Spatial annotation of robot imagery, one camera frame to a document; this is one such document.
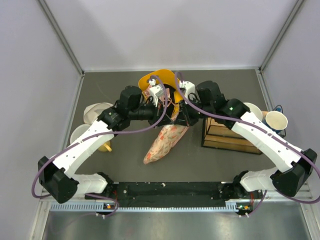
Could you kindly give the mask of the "floral mesh laundry bag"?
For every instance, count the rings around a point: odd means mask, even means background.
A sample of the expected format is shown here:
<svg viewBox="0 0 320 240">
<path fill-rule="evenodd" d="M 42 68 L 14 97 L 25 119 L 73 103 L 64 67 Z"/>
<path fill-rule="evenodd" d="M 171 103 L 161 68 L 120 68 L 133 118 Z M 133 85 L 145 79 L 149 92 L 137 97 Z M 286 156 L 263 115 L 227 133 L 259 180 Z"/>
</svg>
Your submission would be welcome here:
<svg viewBox="0 0 320 240">
<path fill-rule="evenodd" d="M 165 157 L 185 135 L 189 126 L 168 124 L 162 127 L 158 136 L 143 159 L 145 165 Z"/>
</svg>

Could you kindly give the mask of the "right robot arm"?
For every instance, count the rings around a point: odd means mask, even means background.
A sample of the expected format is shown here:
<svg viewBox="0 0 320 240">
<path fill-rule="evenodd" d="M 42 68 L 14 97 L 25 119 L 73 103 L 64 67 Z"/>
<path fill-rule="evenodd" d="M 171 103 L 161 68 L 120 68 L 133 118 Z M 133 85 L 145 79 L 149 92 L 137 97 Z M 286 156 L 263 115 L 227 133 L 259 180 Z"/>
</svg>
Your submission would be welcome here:
<svg viewBox="0 0 320 240">
<path fill-rule="evenodd" d="M 217 83 L 204 81 L 194 85 L 175 77 L 175 86 L 183 100 L 180 101 L 182 118 L 192 120 L 211 117 L 232 132 L 242 136 L 267 156 L 274 168 L 260 171 L 243 171 L 232 182 L 231 189 L 239 198 L 257 190 L 277 191 L 294 200 L 295 195 L 311 175 L 319 173 L 315 166 L 317 153 L 311 148 L 302 150 L 272 131 L 240 100 L 225 99 Z"/>
</svg>

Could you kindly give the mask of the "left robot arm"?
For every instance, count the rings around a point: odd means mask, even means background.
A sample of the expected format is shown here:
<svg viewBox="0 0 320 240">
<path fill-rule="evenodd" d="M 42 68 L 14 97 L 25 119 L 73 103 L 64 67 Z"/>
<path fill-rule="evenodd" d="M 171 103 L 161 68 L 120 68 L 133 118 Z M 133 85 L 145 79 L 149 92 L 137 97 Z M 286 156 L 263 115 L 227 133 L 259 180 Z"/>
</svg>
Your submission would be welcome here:
<svg viewBox="0 0 320 240">
<path fill-rule="evenodd" d="M 127 135 L 131 121 L 149 121 L 153 128 L 166 116 L 168 95 L 163 84 L 152 86 L 151 95 L 142 101 L 143 92 L 129 85 L 111 107 L 105 108 L 90 127 L 67 148 L 38 161 L 36 180 L 58 203 L 63 204 L 75 195 L 98 194 L 109 198 L 114 191 L 104 173 L 77 174 L 78 168 L 104 143 L 118 135 Z"/>
</svg>

